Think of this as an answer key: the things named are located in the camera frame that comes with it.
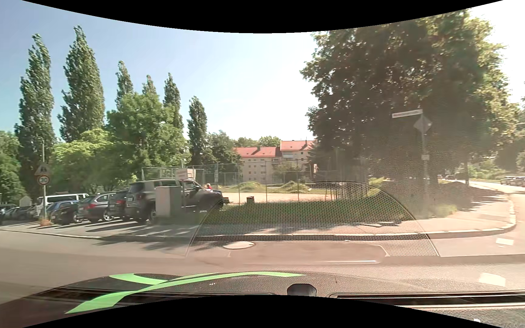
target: dark grey suv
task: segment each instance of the dark grey suv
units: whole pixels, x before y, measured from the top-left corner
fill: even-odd
[[[138,222],[146,220],[153,222],[155,219],[155,187],[166,186],[183,186],[185,198],[183,204],[188,209],[210,211],[224,205],[222,192],[206,190],[191,179],[176,180],[170,177],[131,183],[127,191],[126,215]]]

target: road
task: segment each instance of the road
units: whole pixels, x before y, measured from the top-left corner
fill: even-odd
[[[433,240],[439,254],[452,257],[525,253],[525,188],[495,183],[472,184],[507,193],[514,202],[518,226],[502,235]],[[272,243],[277,242],[259,242],[256,247],[264,251],[274,248]],[[297,247],[304,250],[309,245],[299,244]],[[444,290],[477,288],[468,284],[479,282],[489,286],[489,289],[496,286],[525,288],[525,264],[453,265],[450,268],[438,265],[400,265],[394,268],[377,265],[265,265],[247,263],[244,260],[225,263],[221,259],[229,257],[230,252],[220,247],[194,247],[191,250],[193,252],[189,256],[184,256],[185,248],[167,242],[109,243],[0,231],[0,303],[50,287],[130,272],[188,275],[198,272],[306,270],[358,274],[396,281],[402,279],[407,283],[429,277],[440,283],[435,288]]]
[[[507,194],[514,203],[517,227],[502,235],[438,239],[433,243],[441,256],[525,254],[525,188],[499,183],[471,182],[472,186],[492,188]]]

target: air vent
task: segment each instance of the air vent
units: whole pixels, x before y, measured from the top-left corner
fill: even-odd
[[[404,295],[333,294],[330,297],[407,307],[525,303],[525,291]]]

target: triangular sign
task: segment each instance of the triangular sign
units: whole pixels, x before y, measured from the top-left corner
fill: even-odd
[[[48,164],[42,164],[34,173],[35,176],[50,175],[50,168]]]

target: car wheel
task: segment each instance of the car wheel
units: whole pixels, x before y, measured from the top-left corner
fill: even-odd
[[[112,217],[108,214],[108,210],[105,210],[105,214],[103,214],[103,220],[105,221],[112,221],[115,217]]]
[[[157,224],[157,211],[155,211],[155,205],[151,206],[151,210],[147,215],[147,220],[150,224]]]

